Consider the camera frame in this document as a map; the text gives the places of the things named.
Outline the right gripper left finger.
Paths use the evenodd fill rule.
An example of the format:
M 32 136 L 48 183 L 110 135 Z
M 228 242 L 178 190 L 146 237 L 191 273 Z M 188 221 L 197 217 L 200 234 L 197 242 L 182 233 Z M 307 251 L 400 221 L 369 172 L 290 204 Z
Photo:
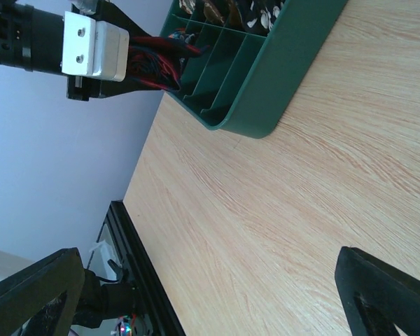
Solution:
M 77 248 L 63 248 L 0 281 L 0 335 L 68 335 L 85 272 Z

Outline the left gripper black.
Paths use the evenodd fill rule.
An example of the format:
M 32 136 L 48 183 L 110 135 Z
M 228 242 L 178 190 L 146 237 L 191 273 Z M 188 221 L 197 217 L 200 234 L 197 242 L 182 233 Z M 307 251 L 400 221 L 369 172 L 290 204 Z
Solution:
M 95 14 L 87 15 L 73 4 L 71 4 L 71 12 L 111 23 L 128 31 L 130 36 L 150 36 L 114 3 L 110 1 L 95 2 L 97 3 Z M 131 92 L 160 90 L 133 78 L 125 78 L 123 81 L 117 82 L 68 75 L 66 83 L 66 97 L 81 102 L 88 102 L 90 99 L 106 99 Z

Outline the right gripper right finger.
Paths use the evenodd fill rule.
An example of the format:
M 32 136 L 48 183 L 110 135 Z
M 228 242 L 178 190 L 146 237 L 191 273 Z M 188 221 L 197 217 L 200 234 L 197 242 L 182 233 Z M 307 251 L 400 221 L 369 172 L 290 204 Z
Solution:
M 420 280 L 344 246 L 335 283 L 352 335 L 420 335 Z

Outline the red navy striped tie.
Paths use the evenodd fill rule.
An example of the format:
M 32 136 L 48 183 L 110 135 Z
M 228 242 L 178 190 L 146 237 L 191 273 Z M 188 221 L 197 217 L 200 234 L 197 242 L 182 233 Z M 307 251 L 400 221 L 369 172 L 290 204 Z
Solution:
M 135 36 L 129 40 L 126 77 L 154 90 L 178 92 L 183 64 L 203 56 L 209 47 L 198 47 L 181 38 Z

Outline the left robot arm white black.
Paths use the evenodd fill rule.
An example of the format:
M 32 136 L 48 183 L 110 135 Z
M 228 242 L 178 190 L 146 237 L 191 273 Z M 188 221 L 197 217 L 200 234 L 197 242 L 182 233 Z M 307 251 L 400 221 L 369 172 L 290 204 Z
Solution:
M 63 42 L 63 15 L 16 1 L 0 1 L 0 65 L 63 76 Z M 128 78 L 113 82 L 68 75 L 66 82 L 66 97 L 83 102 L 152 90 Z

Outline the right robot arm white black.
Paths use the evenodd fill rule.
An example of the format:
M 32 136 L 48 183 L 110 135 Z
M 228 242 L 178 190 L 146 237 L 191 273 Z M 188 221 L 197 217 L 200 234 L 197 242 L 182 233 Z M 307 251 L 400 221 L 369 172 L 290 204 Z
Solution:
M 0 335 L 67 335 L 130 314 L 130 283 L 84 269 L 62 249 L 0 281 Z M 353 335 L 420 335 L 420 281 L 359 248 L 343 247 L 335 283 Z

